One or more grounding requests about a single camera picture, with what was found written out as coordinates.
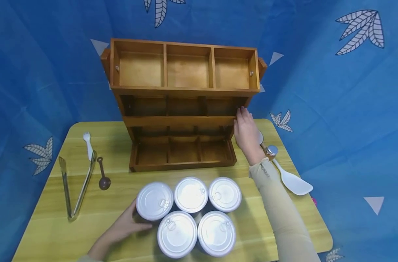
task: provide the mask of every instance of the wooden storage rack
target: wooden storage rack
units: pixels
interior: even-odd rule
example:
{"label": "wooden storage rack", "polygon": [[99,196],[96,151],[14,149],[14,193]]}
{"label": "wooden storage rack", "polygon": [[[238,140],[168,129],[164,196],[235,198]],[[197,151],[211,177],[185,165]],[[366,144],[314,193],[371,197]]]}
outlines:
{"label": "wooden storage rack", "polygon": [[257,50],[111,39],[101,60],[133,141],[131,171],[232,166],[237,108],[260,92]]}

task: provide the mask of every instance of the beige sleeve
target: beige sleeve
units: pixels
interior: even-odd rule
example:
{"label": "beige sleeve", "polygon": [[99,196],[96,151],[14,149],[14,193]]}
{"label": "beige sleeve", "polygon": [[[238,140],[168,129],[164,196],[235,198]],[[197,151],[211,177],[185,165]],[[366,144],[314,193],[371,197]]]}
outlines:
{"label": "beige sleeve", "polygon": [[80,259],[78,259],[77,262],[102,262],[102,261],[91,259],[88,255],[85,255]]}
{"label": "beige sleeve", "polygon": [[249,168],[256,183],[267,217],[272,226],[279,262],[320,262],[307,228],[279,178],[279,172],[268,160]]}

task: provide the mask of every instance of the brown spoon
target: brown spoon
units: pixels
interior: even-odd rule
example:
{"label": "brown spoon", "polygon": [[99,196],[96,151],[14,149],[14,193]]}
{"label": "brown spoon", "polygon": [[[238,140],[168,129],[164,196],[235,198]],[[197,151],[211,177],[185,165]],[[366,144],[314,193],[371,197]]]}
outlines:
{"label": "brown spoon", "polygon": [[100,170],[102,176],[100,181],[98,182],[98,186],[100,187],[101,190],[108,190],[111,185],[111,180],[104,174],[103,158],[102,157],[97,158],[97,162],[100,164]]}

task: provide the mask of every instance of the can lid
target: can lid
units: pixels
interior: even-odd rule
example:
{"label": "can lid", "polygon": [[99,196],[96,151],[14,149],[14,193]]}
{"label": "can lid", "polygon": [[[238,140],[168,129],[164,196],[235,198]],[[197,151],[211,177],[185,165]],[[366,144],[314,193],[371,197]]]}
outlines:
{"label": "can lid", "polygon": [[157,221],[165,217],[174,204],[171,188],[161,182],[152,182],[139,191],[136,199],[136,210],[141,217]]}
{"label": "can lid", "polygon": [[236,238],[234,224],[225,213],[211,211],[199,223],[199,243],[213,257],[229,254],[234,248]]}
{"label": "can lid", "polygon": [[275,155],[278,154],[279,149],[278,149],[276,146],[273,146],[273,145],[271,144],[270,146],[268,146],[268,147],[266,148],[266,152],[267,152],[267,154],[270,154],[270,155],[275,156]]}
{"label": "can lid", "polygon": [[209,200],[219,211],[232,212],[241,204],[240,187],[228,177],[219,177],[209,186]]}
{"label": "can lid", "polygon": [[166,256],[181,258],[190,253],[198,239],[196,222],[184,211],[171,212],[158,226],[158,246]]}
{"label": "can lid", "polygon": [[192,176],[182,179],[175,187],[174,201],[179,209],[187,213],[199,212],[208,201],[205,183]]}

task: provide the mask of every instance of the blue fabric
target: blue fabric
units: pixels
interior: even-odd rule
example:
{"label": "blue fabric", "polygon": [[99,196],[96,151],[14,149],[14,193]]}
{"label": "blue fabric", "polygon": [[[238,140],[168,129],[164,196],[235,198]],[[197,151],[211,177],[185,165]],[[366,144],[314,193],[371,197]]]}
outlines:
{"label": "blue fabric", "polygon": [[[149,2],[146,12],[148,0],[0,1],[0,261],[11,261],[69,127],[121,120],[91,41],[111,37],[258,47],[268,64],[284,55],[249,108],[278,126],[314,185],[341,248],[322,261],[398,261],[398,0]],[[384,197],[378,215],[369,197]]]}

